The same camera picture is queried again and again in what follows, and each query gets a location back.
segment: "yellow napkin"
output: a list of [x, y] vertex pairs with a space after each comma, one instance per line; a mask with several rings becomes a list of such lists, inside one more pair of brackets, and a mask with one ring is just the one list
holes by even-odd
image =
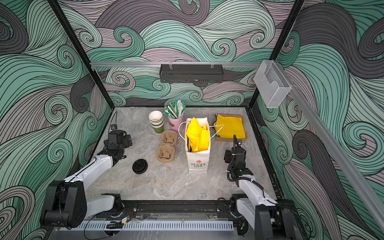
[[200, 152], [208, 150], [209, 147], [209, 130], [207, 127], [200, 127], [196, 118], [192, 118], [188, 128], [187, 137], [189, 138], [192, 152]]
[[[241, 118], [237, 117], [224, 117], [220, 114], [217, 115], [216, 125], [224, 124], [223, 128], [217, 135], [223, 138], [233, 138], [233, 135], [236, 135], [236, 138], [242, 139], [245, 138], [244, 126]], [[216, 132], [220, 130], [221, 126], [215, 127]]]

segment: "pink container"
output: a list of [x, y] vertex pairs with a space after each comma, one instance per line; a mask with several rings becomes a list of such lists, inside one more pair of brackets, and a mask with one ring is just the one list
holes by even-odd
[[181, 117], [176, 119], [168, 117], [168, 121], [169, 121], [170, 129], [177, 132], [180, 124], [184, 122], [184, 113], [181, 114]]

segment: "wave pattern wallpaper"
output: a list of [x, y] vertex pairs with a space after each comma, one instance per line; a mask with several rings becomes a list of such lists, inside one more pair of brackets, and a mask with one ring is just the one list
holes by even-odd
[[84, 166], [111, 109], [46, 0], [0, 4], [0, 238], [42, 239], [49, 183]]
[[[269, 59], [294, 0], [59, 0], [91, 61], [260, 62]], [[321, 0], [312, 0], [313, 4]], [[256, 69], [224, 83], [161, 83], [159, 68], [99, 68], [117, 106], [247, 105]]]
[[[278, 61], [384, 200], [384, 1], [305, 6]], [[309, 239], [373, 240], [384, 234], [289, 95], [257, 124], [285, 196]]]

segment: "white rope handle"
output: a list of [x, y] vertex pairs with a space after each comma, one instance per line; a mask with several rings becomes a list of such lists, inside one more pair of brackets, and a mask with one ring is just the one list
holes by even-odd
[[186, 122], [187, 122], [187, 121], [180, 123], [179, 128], [177, 129], [177, 131], [179, 132], [179, 135], [180, 135], [180, 136], [181, 136], [181, 134], [180, 134], [180, 126], [181, 126], [183, 123], [186, 123]]
[[220, 132], [221, 129], [223, 129], [224, 124], [209, 126], [209, 127], [220, 127], [220, 126], [221, 126], [221, 128], [211, 138], [213, 138], [218, 132]]

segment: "cardboard tray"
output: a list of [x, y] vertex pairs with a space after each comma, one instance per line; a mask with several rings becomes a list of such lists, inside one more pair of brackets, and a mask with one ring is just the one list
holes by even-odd
[[[243, 118], [242, 115], [224, 114], [224, 113], [217, 113], [217, 114], [220, 114], [223, 117], [237, 117], [237, 118], [241, 118], [241, 122], [243, 123], [243, 127], [244, 127], [244, 118]], [[239, 138], [238, 140], [242, 140], [243, 143], [245, 143], [245, 141], [247, 140], [247, 132], [245, 132], [245, 138]], [[224, 137], [219, 137], [219, 136], [216, 135], [215, 136], [215, 141], [217, 141], [217, 142], [233, 142], [233, 138], [224, 138]]]

